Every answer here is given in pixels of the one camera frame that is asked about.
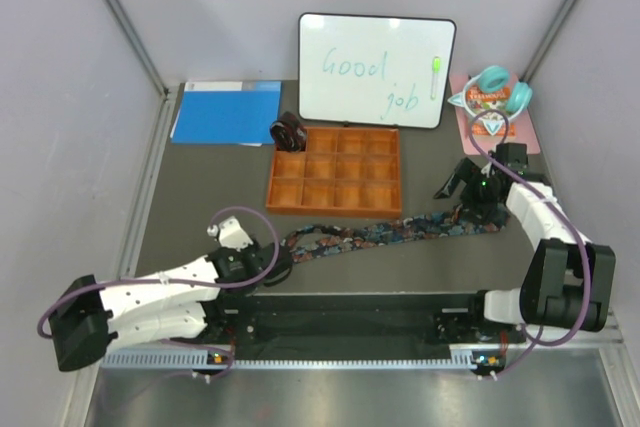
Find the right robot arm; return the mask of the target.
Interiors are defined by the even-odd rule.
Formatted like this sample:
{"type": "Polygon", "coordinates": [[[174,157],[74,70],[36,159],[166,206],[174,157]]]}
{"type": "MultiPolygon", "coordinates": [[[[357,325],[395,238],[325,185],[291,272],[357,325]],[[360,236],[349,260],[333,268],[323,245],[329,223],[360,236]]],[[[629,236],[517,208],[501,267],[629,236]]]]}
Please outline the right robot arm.
{"type": "Polygon", "coordinates": [[[526,145],[501,143],[489,156],[485,167],[462,159],[434,196],[458,193],[460,217],[471,227],[514,218],[534,255],[520,287],[479,292],[479,308],[466,319],[469,335],[487,343],[504,324],[522,323],[601,331],[616,265],[612,248],[593,243],[568,221],[546,177],[530,170],[526,145]]]}

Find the navy floral tie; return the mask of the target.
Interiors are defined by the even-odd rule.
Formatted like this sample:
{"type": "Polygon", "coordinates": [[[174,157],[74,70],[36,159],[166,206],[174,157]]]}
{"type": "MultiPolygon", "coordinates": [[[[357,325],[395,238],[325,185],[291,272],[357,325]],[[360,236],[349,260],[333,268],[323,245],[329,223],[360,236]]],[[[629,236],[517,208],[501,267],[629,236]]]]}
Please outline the navy floral tie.
{"type": "Polygon", "coordinates": [[[279,258],[288,264],[340,255],[375,247],[446,237],[495,233],[509,221],[505,207],[483,215],[458,205],[451,210],[389,220],[352,228],[312,224],[299,228],[280,242],[279,258]]]}

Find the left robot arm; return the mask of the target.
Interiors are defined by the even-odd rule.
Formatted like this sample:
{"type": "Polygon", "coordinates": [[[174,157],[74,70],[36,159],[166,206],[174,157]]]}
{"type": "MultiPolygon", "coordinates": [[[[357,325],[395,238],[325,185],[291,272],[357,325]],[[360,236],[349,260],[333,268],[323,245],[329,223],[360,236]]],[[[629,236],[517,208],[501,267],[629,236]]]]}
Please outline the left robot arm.
{"type": "Polygon", "coordinates": [[[57,367],[73,372],[122,348],[171,340],[226,341],[226,301],[252,293],[293,264],[289,249],[220,247],[182,266],[137,279],[76,279],[48,316],[57,367]]]}

